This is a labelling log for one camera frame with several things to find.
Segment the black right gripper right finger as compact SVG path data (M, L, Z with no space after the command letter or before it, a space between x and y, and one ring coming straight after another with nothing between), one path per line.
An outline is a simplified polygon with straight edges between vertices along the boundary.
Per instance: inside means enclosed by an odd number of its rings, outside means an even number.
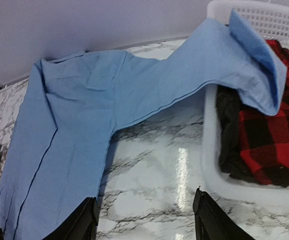
M197 240L254 240L204 191L196 190L193 201Z

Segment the light blue long sleeve shirt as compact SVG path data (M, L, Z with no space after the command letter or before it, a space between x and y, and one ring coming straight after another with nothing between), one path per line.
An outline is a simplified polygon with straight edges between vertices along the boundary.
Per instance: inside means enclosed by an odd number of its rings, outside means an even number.
M5 239L41 240L96 197L116 131L207 84L273 116L285 79L285 65L236 11L227 26L206 19L167 59L109 50L36 62L0 180Z

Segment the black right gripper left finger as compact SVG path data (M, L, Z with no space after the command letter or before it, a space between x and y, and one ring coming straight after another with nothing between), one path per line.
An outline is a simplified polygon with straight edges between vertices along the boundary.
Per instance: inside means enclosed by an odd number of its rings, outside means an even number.
M65 221L48 235L49 240L95 240L99 207L95 197L85 198Z

